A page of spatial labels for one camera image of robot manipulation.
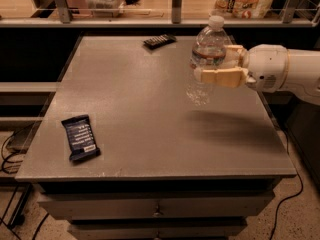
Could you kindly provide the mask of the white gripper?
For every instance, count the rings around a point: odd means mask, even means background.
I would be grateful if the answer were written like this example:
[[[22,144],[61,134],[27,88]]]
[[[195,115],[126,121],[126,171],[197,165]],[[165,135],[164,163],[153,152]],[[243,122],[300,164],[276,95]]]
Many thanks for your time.
[[[242,45],[227,45],[223,65],[229,69],[197,67],[194,76],[206,84],[237,88],[246,83],[255,91],[273,93],[284,83],[288,61],[288,50],[281,45],[262,44],[249,51]]]

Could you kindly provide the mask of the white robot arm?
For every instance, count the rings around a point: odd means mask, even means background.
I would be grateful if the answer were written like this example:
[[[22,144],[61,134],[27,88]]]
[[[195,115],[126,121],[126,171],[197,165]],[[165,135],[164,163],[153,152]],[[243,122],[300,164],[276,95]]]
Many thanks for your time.
[[[228,45],[218,66],[194,69],[198,82],[230,88],[246,85],[265,93],[287,91],[300,100],[320,104],[320,52],[262,44],[246,50]]]

